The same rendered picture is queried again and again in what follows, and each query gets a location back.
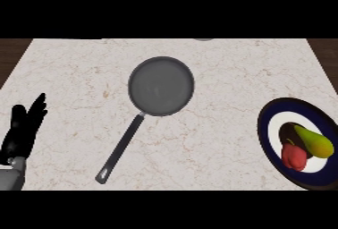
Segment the blue and white plate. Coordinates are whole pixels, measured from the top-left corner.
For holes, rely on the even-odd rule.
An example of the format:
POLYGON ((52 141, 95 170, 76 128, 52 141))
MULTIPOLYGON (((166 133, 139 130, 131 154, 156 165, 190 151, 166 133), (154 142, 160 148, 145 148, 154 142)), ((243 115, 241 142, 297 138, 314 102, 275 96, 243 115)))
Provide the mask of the blue and white plate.
POLYGON ((258 118, 258 135, 266 156, 286 178, 300 187, 317 191, 338 191, 338 124, 325 112, 297 98, 277 98, 263 107, 258 118), (330 158, 312 157, 297 172, 283 163, 280 129, 289 122, 297 123, 324 135, 333 142, 330 158))

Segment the dark purple eggplant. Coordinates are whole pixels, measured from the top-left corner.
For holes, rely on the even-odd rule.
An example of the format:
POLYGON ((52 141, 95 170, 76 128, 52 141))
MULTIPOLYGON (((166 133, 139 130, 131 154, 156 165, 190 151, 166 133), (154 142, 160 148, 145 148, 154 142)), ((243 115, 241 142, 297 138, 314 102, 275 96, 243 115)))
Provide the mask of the dark purple eggplant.
POLYGON ((289 122, 283 125, 280 129, 280 138, 281 138, 281 143, 283 144, 293 144, 297 147, 300 147, 306 153, 308 153, 308 158, 312 158, 312 154, 308 151, 306 143, 302 140, 302 137, 297 134, 297 131, 294 127, 297 126, 297 123, 289 122))

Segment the dark grey frying pan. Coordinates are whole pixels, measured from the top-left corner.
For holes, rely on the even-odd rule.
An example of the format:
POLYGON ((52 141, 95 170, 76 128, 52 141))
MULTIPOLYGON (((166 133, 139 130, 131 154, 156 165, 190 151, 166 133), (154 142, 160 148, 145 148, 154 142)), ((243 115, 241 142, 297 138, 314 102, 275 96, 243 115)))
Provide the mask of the dark grey frying pan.
POLYGON ((141 113, 132 121, 120 143, 95 177, 101 184, 107 183, 145 116, 163 117, 176 114, 193 99, 194 74, 187 64, 169 56, 147 59, 132 71, 129 96, 141 113))

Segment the red bell pepper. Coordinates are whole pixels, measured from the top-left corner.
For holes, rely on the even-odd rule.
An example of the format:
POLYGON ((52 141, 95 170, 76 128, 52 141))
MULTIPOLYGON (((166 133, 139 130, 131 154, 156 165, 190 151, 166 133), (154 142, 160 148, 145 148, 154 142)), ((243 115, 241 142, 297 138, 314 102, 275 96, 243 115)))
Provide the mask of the red bell pepper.
POLYGON ((306 151, 290 143, 283 145, 283 163, 296 171, 303 171, 308 165, 306 151))

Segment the green yellow pear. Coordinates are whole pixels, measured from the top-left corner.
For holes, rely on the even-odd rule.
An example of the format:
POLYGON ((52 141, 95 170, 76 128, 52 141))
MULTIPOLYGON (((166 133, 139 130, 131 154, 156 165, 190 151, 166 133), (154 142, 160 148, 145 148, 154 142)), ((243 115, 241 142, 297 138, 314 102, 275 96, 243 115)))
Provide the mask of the green yellow pear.
POLYGON ((334 153, 334 145, 331 140, 300 125, 294 127, 294 130, 305 142, 309 153, 320 158, 331 157, 334 153))

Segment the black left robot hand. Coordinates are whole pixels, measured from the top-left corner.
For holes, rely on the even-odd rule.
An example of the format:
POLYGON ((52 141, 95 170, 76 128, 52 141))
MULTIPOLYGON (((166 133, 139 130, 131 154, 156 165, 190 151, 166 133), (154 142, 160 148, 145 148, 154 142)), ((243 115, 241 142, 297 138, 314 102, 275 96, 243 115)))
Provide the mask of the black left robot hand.
POLYGON ((29 158, 32 155, 36 135, 48 114, 46 94, 42 94, 32 108, 14 105, 11 114, 11 127, 0 148, 0 165, 11 165, 10 159, 15 157, 29 158))

